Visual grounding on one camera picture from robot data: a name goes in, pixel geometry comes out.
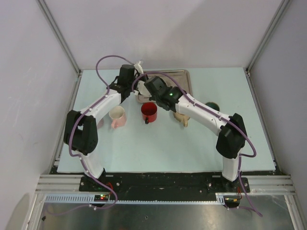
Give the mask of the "red ceramic mug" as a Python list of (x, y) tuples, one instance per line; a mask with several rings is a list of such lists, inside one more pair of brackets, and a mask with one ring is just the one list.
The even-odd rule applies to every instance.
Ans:
[(157, 119), (157, 106), (155, 103), (148, 102), (141, 106), (142, 118), (145, 124), (154, 122)]

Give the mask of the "pink ceramic mug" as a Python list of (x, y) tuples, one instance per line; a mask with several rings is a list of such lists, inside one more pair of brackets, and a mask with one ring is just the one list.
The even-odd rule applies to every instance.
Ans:
[(115, 106), (109, 111), (109, 117), (112, 120), (111, 127), (113, 129), (125, 126), (127, 121), (125, 110), (119, 105)]

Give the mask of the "beige ceramic mug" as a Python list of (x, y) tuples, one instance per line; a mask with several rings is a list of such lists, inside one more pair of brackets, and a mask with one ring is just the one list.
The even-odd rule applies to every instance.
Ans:
[(178, 112), (173, 112), (173, 117), (183, 125), (183, 127), (188, 126), (188, 121), (190, 120), (190, 117)]

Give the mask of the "mauve ceramic cup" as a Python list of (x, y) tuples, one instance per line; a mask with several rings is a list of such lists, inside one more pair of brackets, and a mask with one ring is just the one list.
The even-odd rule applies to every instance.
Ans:
[(97, 129), (102, 128), (103, 125), (104, 125), (104, 119), (102, 118), (102, 119), (100, 119), (100, 120), (97, 122)]

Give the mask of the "green ceramic mug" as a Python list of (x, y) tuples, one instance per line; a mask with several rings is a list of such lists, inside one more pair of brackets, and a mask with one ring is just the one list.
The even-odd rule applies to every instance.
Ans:
[(214, 103), (214, 102), (207, 102), (206, 105), (218, 112), (220, 112), (220, 107), (217, 103)]

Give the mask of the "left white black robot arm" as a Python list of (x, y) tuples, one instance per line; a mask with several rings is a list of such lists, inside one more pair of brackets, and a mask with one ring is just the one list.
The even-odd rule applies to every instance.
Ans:
[(101, 176), (104, 167), (96, 150), (97, 125), (137, 89), (132, 83), (137, 76), (144, 73), (141, 64), (139, 61), (134, 65), (122, 65), (119, 75), (106, 85), (102, 97), (80, 111), (70, 110), (67, 114), (63, 141), (69, 147), (70, 156), (78, 157), (85, 173), (92, 177), (89, 184), (96, 191), (102, 191), (106, 187), (106, 179)]

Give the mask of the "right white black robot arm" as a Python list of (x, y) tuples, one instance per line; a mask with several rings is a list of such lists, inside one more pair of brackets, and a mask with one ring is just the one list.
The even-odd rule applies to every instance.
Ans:
[(239, 154), (247, 137), (241, 115), (226, 115), (195, 100), (179, 86), (167, 86), (160, 77), (152, 77), (144, 83), (159, 107), (186, 115), (206, 126), (217, 136), (216, 150), (223, 157), (222, 188), (233, 192), (239, 186)]

